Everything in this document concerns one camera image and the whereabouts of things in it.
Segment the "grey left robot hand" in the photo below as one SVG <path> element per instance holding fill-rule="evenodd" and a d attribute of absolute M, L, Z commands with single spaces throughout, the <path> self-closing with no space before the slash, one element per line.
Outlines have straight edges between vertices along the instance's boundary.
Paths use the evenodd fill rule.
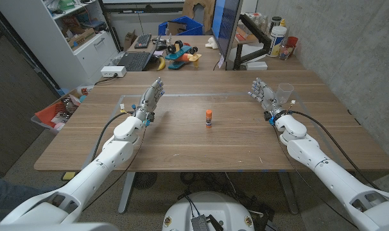
<path fill-rule="evenodd" d="M 161 77 L 158 77 L 141 96 L 135 110 L 135 117 L 143 123 L 146 123 L 146 121 L 154 121 L 154 110 L 157 107 L 159 99 L 165 93 L 163 85 Z"/>

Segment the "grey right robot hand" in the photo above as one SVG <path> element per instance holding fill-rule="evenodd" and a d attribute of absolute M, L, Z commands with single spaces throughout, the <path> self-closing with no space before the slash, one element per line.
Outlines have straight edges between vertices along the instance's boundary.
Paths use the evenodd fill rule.
<path fill-rule="evenodd" d="M 256 78 L 252 82 L 251 91 L 248 95 L 256 99 L 262 106 L 264 112 L 264 120 L 274 125 L 276 120 L 286 113 L 282 104 L 287 102 L 287 99 L 280 94 L 275 93 L 262 79 Z"/>

